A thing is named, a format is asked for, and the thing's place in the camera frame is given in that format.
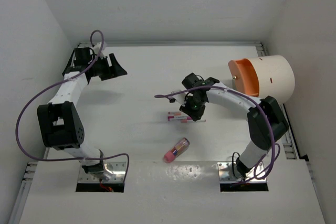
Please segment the white pen pink tip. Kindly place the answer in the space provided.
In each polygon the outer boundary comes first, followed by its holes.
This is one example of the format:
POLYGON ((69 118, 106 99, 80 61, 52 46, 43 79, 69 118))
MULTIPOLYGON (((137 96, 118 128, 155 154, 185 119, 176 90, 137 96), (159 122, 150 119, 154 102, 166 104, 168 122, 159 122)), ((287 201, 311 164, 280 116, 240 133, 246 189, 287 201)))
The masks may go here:
POLYGON ((181 123, 204 123, 206 120, 198 120, 198 121, 193 121, 193 120, 181 120, 181 123))

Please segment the white pen orange band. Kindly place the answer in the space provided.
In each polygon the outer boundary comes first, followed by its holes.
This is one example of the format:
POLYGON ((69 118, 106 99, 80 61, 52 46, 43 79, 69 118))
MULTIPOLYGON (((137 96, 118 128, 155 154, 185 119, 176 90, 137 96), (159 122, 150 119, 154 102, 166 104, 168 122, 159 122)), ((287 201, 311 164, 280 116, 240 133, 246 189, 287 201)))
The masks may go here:
POLYGON ((170 111, 170 112, 168 112, 168 115, 181 115, 181 114, 182 114, 181 111, 175 111, 175 112, 170 111))

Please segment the white pen magenta cap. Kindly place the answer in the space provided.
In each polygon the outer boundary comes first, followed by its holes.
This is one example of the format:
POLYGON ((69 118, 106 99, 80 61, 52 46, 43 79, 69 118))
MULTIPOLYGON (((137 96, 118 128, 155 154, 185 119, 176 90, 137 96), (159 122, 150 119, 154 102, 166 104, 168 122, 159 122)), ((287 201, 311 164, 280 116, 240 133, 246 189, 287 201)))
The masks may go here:
POLYGON ((187 115, 170 115, 167 117, 168 121, 188 121, 192 120, 191 117, 187 115))

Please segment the pink capped clip tube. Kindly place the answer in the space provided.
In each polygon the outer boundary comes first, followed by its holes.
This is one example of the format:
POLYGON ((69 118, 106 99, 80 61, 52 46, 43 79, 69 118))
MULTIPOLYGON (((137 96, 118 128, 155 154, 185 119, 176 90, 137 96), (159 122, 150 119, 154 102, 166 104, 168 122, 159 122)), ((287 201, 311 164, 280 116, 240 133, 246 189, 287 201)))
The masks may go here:
POLYGON ((184 153, 189 146, 190 142, 187 138, 180 139, 174 147, 163 156, 163 161, 165 163, 173 162, 178 156, 184 153))

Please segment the orange drawer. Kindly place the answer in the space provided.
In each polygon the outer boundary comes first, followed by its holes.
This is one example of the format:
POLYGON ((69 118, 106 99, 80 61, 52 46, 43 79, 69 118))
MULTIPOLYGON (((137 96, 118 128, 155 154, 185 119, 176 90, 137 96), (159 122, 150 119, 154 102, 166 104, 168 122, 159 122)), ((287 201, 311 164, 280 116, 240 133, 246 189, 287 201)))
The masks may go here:
POLYGON ((236 90, 249 96, 259 96, 259 81, 256 71, 248 59, 231 60, 229 70, 235 81, 236 90))

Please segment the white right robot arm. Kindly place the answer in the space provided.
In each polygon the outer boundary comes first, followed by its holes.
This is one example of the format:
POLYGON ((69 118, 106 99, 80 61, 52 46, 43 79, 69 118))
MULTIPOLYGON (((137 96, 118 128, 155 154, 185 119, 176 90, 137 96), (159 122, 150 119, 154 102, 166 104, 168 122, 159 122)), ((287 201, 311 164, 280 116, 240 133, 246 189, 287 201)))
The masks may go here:
POLYGON ((234 174, 239 177, 245 177, 272 148, 266 122, 270 124, 275 142, 289 130, 279 103, 271 96, 264 99, 251 97, 225 86, 215 78, 203 80, 194 73, 186 76, 182 85, 187 94, 180 102, 180 111, 190 116, 193 121, 202 118, 206 103, 223 106, 246 117, 250 142, 236 159, 234 174))

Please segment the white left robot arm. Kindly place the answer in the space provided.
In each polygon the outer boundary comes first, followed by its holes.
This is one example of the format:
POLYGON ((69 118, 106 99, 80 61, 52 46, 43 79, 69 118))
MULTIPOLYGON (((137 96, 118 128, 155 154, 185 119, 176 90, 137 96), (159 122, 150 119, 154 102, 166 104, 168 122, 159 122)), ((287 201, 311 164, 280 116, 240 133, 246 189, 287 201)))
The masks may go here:
POLYGON ((78 158, 85 173, 109 181, 113 167, 103 160, 101 150, 85 140, 84 126, 76 110, 80 95, 92 78, 105 81, 127 74, 114 54, 105 55, 104 49, 101 42, 93 47, 74 49, 62 73, 65 83, 48 104, 38 107, 37 116, 46 147, 78 158))

